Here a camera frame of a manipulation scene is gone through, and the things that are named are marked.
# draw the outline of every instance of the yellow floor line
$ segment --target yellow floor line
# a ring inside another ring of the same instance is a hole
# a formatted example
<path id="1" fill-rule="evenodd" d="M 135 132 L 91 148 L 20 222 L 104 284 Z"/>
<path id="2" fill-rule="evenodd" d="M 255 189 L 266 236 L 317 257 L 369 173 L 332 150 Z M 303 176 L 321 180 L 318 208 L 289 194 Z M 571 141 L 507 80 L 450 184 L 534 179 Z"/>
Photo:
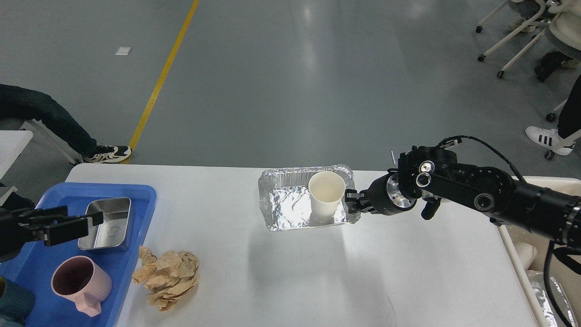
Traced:
<path id="1" fill-rule="evenodd" d="M 166 77 L 167 77 L 168 72 L 170 71 L 171 64 L 174 62 L 175 55 L 177 54 L 178 49 L 180 48 L 181 42 L 184 39 L 185 32 L 188 30 L 189 23 L 192 21 L 192 16 L 196 12 L 196 8 L 198 7 L 198 2 L 200 2 L 200 0 L 194 0 L 194 2 L 192 3 L 192 7 L 189 9 L 188 15 L 186 16 L 186 18 L 184 20 L 184 24 L 182 25 L 182 28 L 180 29 L 180 33 L 178 34 L 178 37 L 175 39 L 174 46 L 171 49 L 170 55 L 167 57 L 166 64 L 163 66 L 162 73 L 159 75 L 159 78 L 157 79 L 157 83 L 155 84 L 155 87 L 153 88 L 153 92 L 151 92 L 151 96 L 149 97 L 149 101 L 147 102 L 147 105 L 145 106 L 144 112 L 141 115 L 139 123 L 137 123 L 137 127 L 135 128 L 135 131 L 133 132 L 133 136 L 131 137 L 131 141 L 129 141 L 129 146 L 131 148 L 133 148 L 133 150 L 137 146 L 137 142 L 139 141 L 139 138 L 141 137 L 141 133 L 143 132 L 145 125 L 147 124 L 147 121 L 149 119 L 149 115 L 151 114 L 151 111 L 153 110 L 153 106 L 155 105 L 155 101 L 157 100 L 157 96 L 159 95 L 159 91 L 161 91 L 161 89 L 163 87 L 163 83 L 166 81 Z M 121 163 L 127 164 L 127 163 L 129 163 L 130 159 L 131 159 L 131 157 L 125 159 L 124 161 L 121 161 Z"/>

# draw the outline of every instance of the white paper cup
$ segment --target white paper cup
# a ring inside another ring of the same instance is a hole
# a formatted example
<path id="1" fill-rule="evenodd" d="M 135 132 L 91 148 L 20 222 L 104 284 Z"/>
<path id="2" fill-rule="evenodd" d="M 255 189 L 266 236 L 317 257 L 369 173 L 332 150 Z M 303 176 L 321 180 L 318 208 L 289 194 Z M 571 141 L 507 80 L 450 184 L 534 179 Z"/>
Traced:
<path id="1" fill-rule="evenodd" d="M 318 172 L 309 180 L 312 218 L 319 223 L 330 223 L 345 195 L 345 181 L 330 171 Z"/>

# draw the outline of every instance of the blue tray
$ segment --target blue tray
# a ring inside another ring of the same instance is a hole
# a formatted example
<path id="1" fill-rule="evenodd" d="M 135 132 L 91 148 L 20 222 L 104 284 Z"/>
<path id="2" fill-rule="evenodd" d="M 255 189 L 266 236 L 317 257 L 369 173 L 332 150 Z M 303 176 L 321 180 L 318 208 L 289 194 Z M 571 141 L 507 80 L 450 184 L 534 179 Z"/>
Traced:
<path id="1" fill-rule="evenodd" d="M 149 228 L 157 195 L 151 186 L 132 184 L 61 183 L 46 191 L 37 208 L 66 205 L 69 215 L 84 215 L 91 201 L 101 198 L 128 197 L 134 210 L 129 249 L 125 252 L 94 254 L 81 251 L 77 240 L 45 247 L 43 242 L 27 243 L 20 254 L 0 265 L 0 275 L 34 293 L 34 308 L 26 319 L 27 326 L 106 326 L 113 327 Z M 51 277 L 56 267 L 75 255 L 86 255 L 113 279 L 111 293 L 101 303 L 101 314 L 91 318 L 76 310 L 73 302 L 55 295 Z"/>

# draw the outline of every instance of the black cable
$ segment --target black cable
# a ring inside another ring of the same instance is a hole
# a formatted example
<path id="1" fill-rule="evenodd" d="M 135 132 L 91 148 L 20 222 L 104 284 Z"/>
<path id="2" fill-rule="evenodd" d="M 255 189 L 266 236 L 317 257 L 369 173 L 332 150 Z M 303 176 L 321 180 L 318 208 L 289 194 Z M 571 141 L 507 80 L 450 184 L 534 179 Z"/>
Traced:
<path id="1" fill-rule="evenodd" d="M 561 311 L 561 308 L 559 308 L 559 305 L 557 304 L 557 302 L 555 301 L 555 297 L 553 296 L 553 291 L 551 290 L 551 282 L 550 282 L 551 279 L 549 276 L 549 269 L 551 266 L 551 257 L 553 256 L 554 249 L 555 249 L 555 242 L 549 241 L 548 248 L 547 248 L 547 256 L 545 257 L 545 263 L 543 266 L 543 282 L 545 285 L 545 291 L 547 291 L 547 296 L 548 296 L 549 301 L 551 301 L 551 305 L 553 306 L 553 309 L 557 312 L 557 315 L 559 316 L 559 318 L 561 318 L 561 320 L 563 321 L 565 326 L 566 327 L 573 327 L 573 325 L 571 324 L 569 319 Z"/>
<path id="2" fill-rule="evenodd" d="M 504 160 L 508 164 L 508 166 L 510 167 L 510 170 L 514 173 L 514 175 L 518 178 L 518 180 L 525 182 L 525 178 L 522 177 L 521 173 L 518 172 L 517 168 L 512 164 L 512 162 L 510 162 L 505 156 L 503 156 L 502 153 L 500 153 L 498 150 L 493 148 L 490 144 L 482 141 L 479 138 L 476 138 L 476 137 L 470 136 L 470 135 L 456 135 L 456 136 L 446 137 L 445 139 L 440 141 L 440 143 L 438 143 L 436 146 L 441 148 L 444 146 L 444 144 L 448 143 L 451 140 L 462 139 L 462 138 L 468 138 L 470 140 L 474 140 L 474 141 L 477 141 L 477 142 L 484 144 L 484 146 L 486 146 L 488 149 L 490 149 L 492 152 L 494 152 L 496 155 L 498 155 L 502 160 Z"/>

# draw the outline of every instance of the robotic arm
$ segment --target robotic arm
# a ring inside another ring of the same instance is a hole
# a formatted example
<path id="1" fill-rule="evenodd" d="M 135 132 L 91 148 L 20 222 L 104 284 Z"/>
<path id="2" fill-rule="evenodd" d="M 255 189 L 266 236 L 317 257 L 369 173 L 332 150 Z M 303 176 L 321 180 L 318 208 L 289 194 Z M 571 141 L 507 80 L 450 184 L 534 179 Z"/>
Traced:
<path id="1" fill-rule="evenodd" d="M 0 208 L 0 262 L 13 259 L 26 242 L 44 241 L 54 246 L 88 235 L 88 229 L 103 223 L 103 212 L 68 216 L 67 207 L 51 209 Z"/>
<path id="2" fill-rule="evenodd" d="M 413 147 L 400 155 L 397 170 L 361 192 L 346 190 L 345 200 L 351 213 L 394 215 L 413 208 L 419 198 L 426 201 L 426 220 L 445 198 L 482 212 L 497 226 L 519 226 L 581 251 L 580 197 L 514 180 L 498 168 L 458 163 L 444 146 Z"/>

